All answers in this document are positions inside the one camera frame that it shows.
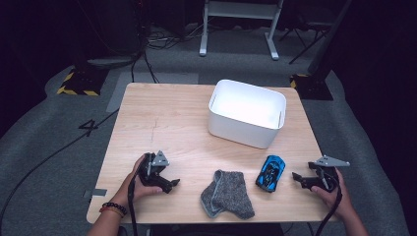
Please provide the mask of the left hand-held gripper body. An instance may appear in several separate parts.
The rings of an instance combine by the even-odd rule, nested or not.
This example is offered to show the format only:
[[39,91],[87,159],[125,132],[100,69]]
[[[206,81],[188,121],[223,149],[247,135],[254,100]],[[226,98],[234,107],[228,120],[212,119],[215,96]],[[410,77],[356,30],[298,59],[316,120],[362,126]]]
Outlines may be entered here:
[[171,182],[160,176],[160,173],[169,165],[164,153],[147,152],[139,166],[139,177],[144,186],[170,188]]

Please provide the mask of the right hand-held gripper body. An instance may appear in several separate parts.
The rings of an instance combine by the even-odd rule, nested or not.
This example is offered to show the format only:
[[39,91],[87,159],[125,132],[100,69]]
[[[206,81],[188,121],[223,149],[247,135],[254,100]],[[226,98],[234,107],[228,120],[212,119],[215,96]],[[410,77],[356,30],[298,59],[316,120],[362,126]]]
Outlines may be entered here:
[[318,186],[329,193],[331,193],[339,184],[335,168],[347,167],[350,165],[349,161],[340,160],[327,155],[311,162],[316,162],[320,166],[318,169],[312,169],[317,174],[317,177],[315,178],[316,184],[314,186]]

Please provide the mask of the blue toy car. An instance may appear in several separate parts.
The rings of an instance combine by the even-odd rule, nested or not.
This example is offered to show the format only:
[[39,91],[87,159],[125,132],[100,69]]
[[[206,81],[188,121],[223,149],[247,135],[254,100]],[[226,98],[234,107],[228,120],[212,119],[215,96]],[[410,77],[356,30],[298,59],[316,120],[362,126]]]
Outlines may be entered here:
[[284,168],[285,162],[280,156],[269,155],[256,179],[256,185],[268,193],[273,193]]

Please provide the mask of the grey fuzzy cloth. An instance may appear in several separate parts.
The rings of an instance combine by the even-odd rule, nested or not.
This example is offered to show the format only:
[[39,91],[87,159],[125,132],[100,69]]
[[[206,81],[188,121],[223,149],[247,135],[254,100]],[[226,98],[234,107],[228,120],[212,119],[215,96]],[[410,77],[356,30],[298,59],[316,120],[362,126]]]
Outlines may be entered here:
[[216,170],[212,182],[201,193],[201,203],[210,218],[216,218],[224,211],[240,219],[255,216],[244,174],[238,171]]

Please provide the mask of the white plastic bin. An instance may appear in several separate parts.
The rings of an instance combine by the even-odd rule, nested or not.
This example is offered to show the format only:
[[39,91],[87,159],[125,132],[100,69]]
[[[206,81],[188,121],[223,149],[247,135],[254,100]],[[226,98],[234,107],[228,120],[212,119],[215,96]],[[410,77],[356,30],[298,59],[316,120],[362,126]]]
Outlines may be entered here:
[[286,97],[278,91],[219,81],[208,103],[208,131],[254,148],[268,148],[283,127]]

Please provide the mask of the person's right hand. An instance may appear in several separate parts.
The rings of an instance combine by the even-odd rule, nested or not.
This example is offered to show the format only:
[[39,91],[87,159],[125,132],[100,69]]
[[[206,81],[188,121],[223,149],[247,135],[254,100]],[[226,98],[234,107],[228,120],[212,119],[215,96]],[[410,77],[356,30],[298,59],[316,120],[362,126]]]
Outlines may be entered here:
[[[339,188],[341,190],[342,198],[335,211],[335,214],[340,219],[345,220],[348,217],[352,216],[355,210],[351,203],[351,199],[347,191],[347,188],[345,186],[344,179],[343,179],[341,172],[338,169],[336,169],[336,173],[337,173],[338,180],[339,180]],[[329,208],[332,208],[334,206],[336,202],[336,197],[337,197],[337,190],[334,190],[333,192],[329,193],[320,187],[313,186],[311,188],[311,191],[315,193],[316,195],[318,195]]]

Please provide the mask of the person's left hand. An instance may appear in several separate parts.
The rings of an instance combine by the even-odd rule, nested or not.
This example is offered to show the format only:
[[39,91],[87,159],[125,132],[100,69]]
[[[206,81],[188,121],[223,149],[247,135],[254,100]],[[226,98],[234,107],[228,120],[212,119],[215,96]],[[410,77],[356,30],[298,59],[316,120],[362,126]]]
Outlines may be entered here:
[[127,175],[126,179],[123,181],[122,186],[118,192],[118,203],[126,206],[128,204],[128,192],[129,192],[129,185],[132,179],[135,179],[135,190],[134,190],[134,197],[133,203],[138,201],[140,198],[155,194],[160,194],[162,189],[160,187],[155,186],[144,186],[140,178],[136,175],[136,171],[140,164],[143,162],[145,156],[142,155],[134,164],[132,171]]

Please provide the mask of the grey tape piece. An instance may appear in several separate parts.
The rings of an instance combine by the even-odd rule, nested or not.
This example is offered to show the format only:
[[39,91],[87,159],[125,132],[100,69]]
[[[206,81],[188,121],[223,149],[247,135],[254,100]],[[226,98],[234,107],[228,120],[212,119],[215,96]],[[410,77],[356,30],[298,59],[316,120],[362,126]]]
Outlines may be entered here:
[[85,190],[83,197],[85,199],[91,199],[93,196],[100,196],[104,197],[107,191],[105,189],[92,189],[92,190]]

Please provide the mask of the black yellow striped stand base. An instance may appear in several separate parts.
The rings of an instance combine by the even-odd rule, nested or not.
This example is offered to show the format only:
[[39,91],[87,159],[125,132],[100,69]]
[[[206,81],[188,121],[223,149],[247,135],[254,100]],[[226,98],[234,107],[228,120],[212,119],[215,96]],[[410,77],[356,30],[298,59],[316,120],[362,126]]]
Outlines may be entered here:
[[98,96],[108,75],[108,70],[81,71],[73,68],[57,90],[58,94]]
[[294,74],[290,76],[289,82],[301,99],[333,100],[326,82],[312,75]]

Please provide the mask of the black folding stand legs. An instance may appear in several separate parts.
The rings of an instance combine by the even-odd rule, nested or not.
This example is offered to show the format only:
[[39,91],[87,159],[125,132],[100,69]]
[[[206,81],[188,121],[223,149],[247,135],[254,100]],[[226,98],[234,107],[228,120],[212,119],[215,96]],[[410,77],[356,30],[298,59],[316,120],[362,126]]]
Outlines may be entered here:
[[332,28],[332,24],[320,24],[317,22],[308,22],[287,28],[279,41],[283,41],[290,36],[294,36],[303,46],[303,48],[289,61],[292,65],[307,51],[313,48],[320,40],[326,38]]

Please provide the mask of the slanted dark metal post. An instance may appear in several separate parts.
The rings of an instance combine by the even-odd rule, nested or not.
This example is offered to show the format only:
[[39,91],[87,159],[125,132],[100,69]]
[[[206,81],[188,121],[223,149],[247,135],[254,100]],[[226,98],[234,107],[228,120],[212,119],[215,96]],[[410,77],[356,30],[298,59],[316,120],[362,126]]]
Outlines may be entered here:
[[330,26],[329,30],[324,34],[324,42],[319,47],[317,54],[315,55],[313,61],[308,67],[308,72],[311,75],[316,75],[324,66],[326,60],[326,54],[330,48],[331,42],[337,32],[339,25],[341,24],[352,0],[342,0],[343,6],[340,8],[338,13],[335,15],[334,21]]

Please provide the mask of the white metal stand frame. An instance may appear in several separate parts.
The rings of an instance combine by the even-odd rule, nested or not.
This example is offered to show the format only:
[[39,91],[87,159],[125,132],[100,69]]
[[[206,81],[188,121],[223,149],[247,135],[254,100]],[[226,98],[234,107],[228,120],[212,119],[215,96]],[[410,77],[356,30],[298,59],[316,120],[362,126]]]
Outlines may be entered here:
[[279,59],[278,51],[273,42],[273,36],[280,17],[284,0],[277,0],[274,4],[220,2],[205,0],[203,12],[203,35],[199,54],[205,57],[208,53],[209,17],[241,18],[255,20],[270,20],[269,31],[265,33],[269,54],[272,60]]

